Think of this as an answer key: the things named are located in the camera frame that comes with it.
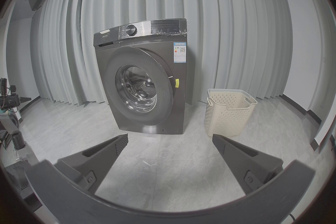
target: energy label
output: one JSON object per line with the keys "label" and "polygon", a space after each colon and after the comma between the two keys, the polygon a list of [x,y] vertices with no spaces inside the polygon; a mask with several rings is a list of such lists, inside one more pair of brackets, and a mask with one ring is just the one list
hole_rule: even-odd
{"label": "energy label", "polygon": [[187,62],[187,43],[174,42],[174,63]]}

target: front-loading washing machine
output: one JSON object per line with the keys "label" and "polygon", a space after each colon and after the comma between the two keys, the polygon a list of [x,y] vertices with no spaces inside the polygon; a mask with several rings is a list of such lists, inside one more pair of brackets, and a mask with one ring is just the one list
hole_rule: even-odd
{"label": "front-loading washing machine", "polygon": [[93,44],[108,104],[119,129],[182,134],[186,19],[121,25],[95,33]]}

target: laundry basket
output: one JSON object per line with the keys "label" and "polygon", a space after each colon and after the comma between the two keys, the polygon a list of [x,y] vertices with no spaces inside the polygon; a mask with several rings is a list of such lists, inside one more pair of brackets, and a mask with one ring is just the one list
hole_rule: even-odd
{"label": "laundry basket", "polygon": [[209,89],[207,100],[204,125],[211,137],[240,134],[258,103],[244,91],[226,89]]}

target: washing machine door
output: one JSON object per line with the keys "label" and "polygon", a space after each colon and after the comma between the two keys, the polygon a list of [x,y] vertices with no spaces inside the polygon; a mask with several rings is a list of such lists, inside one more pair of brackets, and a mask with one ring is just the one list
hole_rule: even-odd
{"label": "washing machine door", "polygon": [[107,61],[104,83],[109,101],[135,123],[156,125],[170,114],[172,85],[157,58],[145,50],[116,50]]}

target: curtain fold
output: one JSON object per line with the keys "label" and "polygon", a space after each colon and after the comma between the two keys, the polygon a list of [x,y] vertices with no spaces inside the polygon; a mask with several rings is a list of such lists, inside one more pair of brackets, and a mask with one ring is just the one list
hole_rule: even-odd
{"label": "curtain fold", "polygon": [[31,24],[41,97],[81,105],[106,101],[93,34],[142,20],[187,19],[187,102],[209,88],[253,97],[283,93],[292,51],[287,0],[46,0]]}

